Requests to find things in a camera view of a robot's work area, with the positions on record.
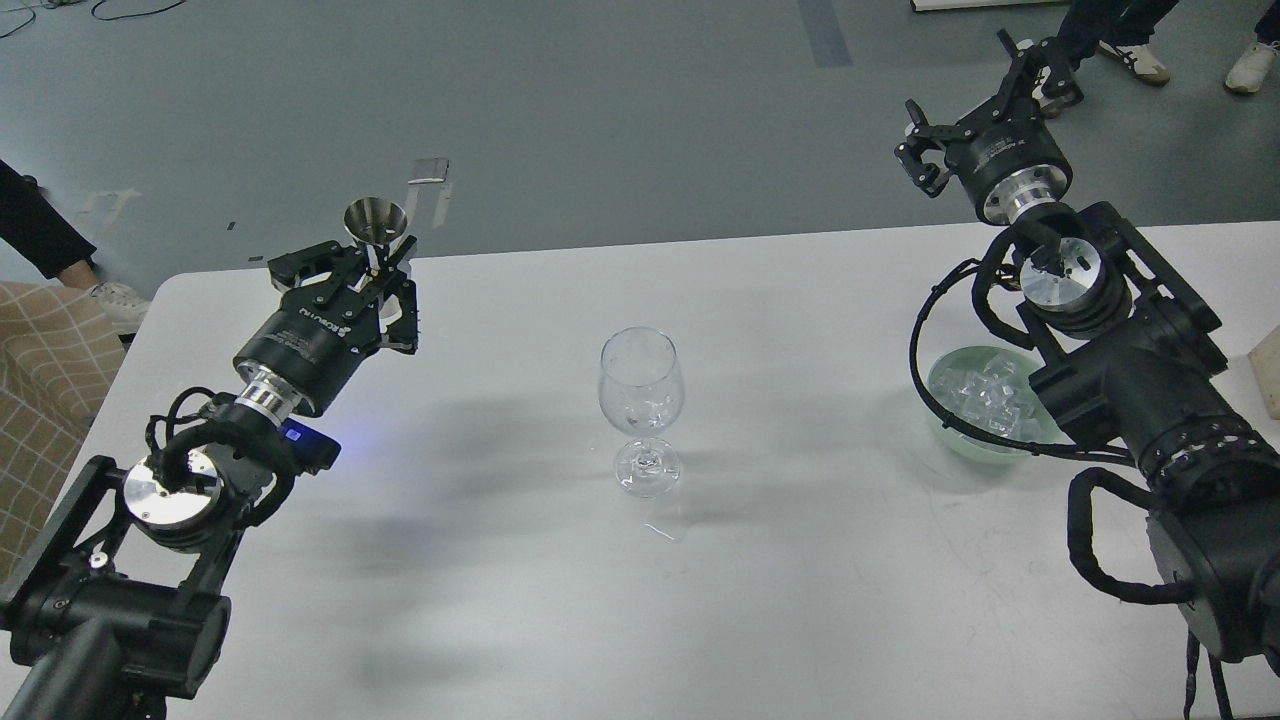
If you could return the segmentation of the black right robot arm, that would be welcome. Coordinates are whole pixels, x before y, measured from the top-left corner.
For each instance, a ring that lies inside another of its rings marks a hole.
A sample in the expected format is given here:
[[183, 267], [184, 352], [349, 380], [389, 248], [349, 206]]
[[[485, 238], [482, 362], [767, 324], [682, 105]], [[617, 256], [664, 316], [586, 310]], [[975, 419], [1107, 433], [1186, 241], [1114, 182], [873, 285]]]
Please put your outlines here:
[[914, 101], [893, 152], [911, 182], [940, 195], [957, 179], [986, 254], [940, 281], [914, 322], [911, 382], [943, 428], [992, 445], [925, 387], [916, 354], [933, 306], [972, 278], [987, 331], [1037, 351], [1030, 389], [1068, 437], [1010, 448], [1088, 462], [1068, 488], [1068, 553], [1084, 582], [1126, 603], [1171, 605], [1188, 626], [1184, 705], [1206, 660], [1219, 715], [1233, 710], [1224, 664], [1277, 666], [1277, 451], [1213, 387], [1228, 359], [1219, 315], [1112, 204], [1065, 202], [1073, 169], [1044, 109], [1083, 94], [1056, 37], [1019, 44], [998, 90], [951, 124]]

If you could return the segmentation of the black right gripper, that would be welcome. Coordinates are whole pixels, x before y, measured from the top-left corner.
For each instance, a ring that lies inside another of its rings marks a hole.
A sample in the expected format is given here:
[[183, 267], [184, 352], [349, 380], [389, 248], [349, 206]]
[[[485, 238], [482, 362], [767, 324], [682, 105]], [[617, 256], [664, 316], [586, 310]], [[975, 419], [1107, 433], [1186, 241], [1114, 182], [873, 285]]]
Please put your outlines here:
[[[893, 156], [925, 196], [937, 199], [954, 173], [979, 222], [1010, 225], [1028, 208], [1059, 201], [1070, 188], [1073, 169], [1046, 122], [1080, 104], [1084, 94], [1060, 38], [1016, 41], [1006, 29], [997, 38], [1010, 67], [995, 95], [977, 108], [982, 131], [966, 137], [960, 126], [931, 124], [908, 99], [909, 123]], [[928, 152], [948, 150], [950, 170], [925, 161]]]

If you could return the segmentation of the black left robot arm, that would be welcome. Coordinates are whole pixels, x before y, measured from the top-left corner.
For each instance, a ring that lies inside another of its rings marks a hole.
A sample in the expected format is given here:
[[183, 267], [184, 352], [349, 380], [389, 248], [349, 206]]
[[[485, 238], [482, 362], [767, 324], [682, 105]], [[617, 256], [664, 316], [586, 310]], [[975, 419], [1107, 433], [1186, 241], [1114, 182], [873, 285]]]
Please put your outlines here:
[[374, 354], [417, 350], [417, 240], [374, 222], [352, 238], [269, 263], [282, 297], [233, 359], [238, 389], [178, 393], [148, 419], [140, 460], [97, 456], [72, 482], [3, 587], [27, 670], [5, 719], [163, 719], [197, 696], [246, 534], [339, 456], [308, 421]]

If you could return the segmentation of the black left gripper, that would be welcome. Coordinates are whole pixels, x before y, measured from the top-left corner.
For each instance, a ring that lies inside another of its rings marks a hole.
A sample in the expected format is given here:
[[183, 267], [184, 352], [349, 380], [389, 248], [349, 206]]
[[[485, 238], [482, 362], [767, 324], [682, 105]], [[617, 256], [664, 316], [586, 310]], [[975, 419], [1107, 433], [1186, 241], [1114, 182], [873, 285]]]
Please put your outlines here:
[[244, 380], [259, 370], [284, 380], [302, 416], [321, 416], [379, 350], [419, 350], [417, 238], [353, 240], [358, 250], [328, 241], [270, 260], [280, 306], [233, 356]]

